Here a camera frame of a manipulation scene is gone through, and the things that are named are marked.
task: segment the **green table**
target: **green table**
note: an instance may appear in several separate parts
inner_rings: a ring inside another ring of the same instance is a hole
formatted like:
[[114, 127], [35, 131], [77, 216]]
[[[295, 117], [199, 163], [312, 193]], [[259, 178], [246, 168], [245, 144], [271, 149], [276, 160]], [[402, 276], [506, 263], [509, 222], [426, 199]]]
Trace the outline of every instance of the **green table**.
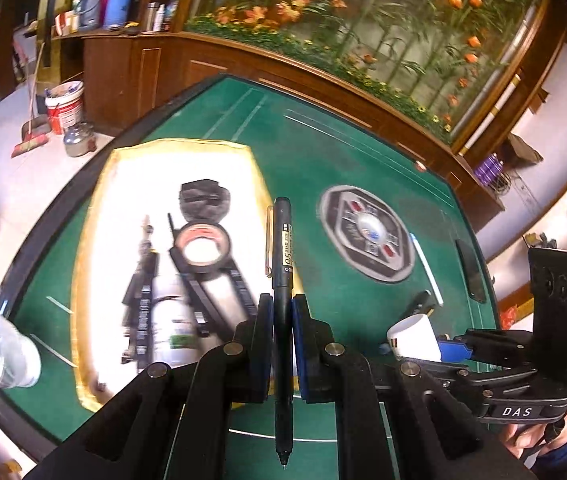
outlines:
[[[124, 133], [106, 151], [166, 137], [249, 145], [270, 195], [291, 200], [295, 264], [313, 316], [332, 326], [337, 341], [369, 358], [380, 358], [379, 343], [388, 327], [400, 319], [416, 293], [431, 288], [418, 258], [409, 277], [391, 284], [375, 282], [345, 263], [317, 217], [322, 193], [341, 184], [384, 200], [420, 241], [444, 300], [444, 307], [431, 316], [436, 333], [457, 335], [467, 328], [495, 327], [495, 300], [483, 257], [454, 193], [435, 174], [417, 171], [415, 161], [407, 156], [315, 105], [230, 76], [200, 84], [151, 115], [154, 120], [142, 120], [132, 127], [134, 134]], [[95, 164], [105, 161], [107, 153], [100, 155]], [[88, 165], [86, 171], [97, 174], [97, 170]], [[75, 177], [78, 187], [94, 185], [89, 178], [81, 178], [81, 173]], [[58, 226], [54, 243], [41, 251], [33, 275], [22, 282], [20, 293], [13, 294], [17, 299], [9, 315], [23, 333], [36, 335], [66, 358], [70, 358], [68, 314], [51, 298], [70, 304], [74, 257], [88, 199], [75, 196], [74, 200], [77, 207], [72, 215], [54, 220]], [[42, 218], [35, 231], [40, 224], [54, 221], [50, 215]], [[486, 303], [468, 295], [455, 247], [458, 239], [474, 249], [483, 269]], [[91, 413], [78, 402], [71, 366], [39, 348], [39, 382], [31, 388], [7, 390], [4, 402], [55, 442], [69, 436]], [[233, 411], [231, 428], [263, 436], [230, 434], [227, 478], [284, 477], [274, 442], [265, 438], [274, 434], [273, 426], [272, 407], [245, 406]], [[333, 407], [309, 406], [295, 399], [295, 438], [334, 441]], [[336, 456], [334, 442], [295, 442], [286, 475], [336, 478]]]

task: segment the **floral mural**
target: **floral mural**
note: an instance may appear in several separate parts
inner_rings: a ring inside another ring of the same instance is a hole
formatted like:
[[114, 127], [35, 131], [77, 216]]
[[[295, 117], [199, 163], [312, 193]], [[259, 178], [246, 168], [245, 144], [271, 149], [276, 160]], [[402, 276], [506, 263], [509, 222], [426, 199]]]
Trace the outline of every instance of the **floral mural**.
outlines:
[[338, 76], [450, 143], [533, 2], [201, 0], [187, 30]]

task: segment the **black pen on tray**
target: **black pen on tray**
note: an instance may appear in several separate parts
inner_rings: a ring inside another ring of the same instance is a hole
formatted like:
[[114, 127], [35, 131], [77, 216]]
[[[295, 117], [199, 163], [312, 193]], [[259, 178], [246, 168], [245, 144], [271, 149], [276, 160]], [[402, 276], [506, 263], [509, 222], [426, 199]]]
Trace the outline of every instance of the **black pen on tray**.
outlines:
[[275, 449], [285, 467], [292, 452], [292, 211], [278, 197], [273, 207], [272, 279], [275, 321]]

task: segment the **white cup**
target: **white cup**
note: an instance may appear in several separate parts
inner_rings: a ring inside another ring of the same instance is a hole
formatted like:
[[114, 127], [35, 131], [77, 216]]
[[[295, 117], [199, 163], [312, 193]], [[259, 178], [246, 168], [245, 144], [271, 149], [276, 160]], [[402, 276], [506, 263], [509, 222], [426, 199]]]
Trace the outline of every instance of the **white cup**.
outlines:
[[398, 359], [412, 357], [441, 362], [439, 344], [426, 314], [415, 314], [402, 319], [388, 329], [386, 337]]

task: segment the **tile floor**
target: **tile floor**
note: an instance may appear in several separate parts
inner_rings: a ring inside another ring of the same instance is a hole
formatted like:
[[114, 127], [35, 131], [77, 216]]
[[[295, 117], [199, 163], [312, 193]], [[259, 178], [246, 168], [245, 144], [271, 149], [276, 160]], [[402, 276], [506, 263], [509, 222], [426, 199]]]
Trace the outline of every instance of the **tile floor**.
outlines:
[[[28, 92], [26, 86], [21, 85], [0, 102], [0, 283], [37, 219], [92, 156], [68, 157], [62, 138], [51, 134], [44, 146], [10, 158], [26, 120]], [[97, 147], [102, 148], [110, 139], [98, 135]], [[0, 460], [10, 458], [17, 460], [24, 472], [34, 466], [0, 430]]]

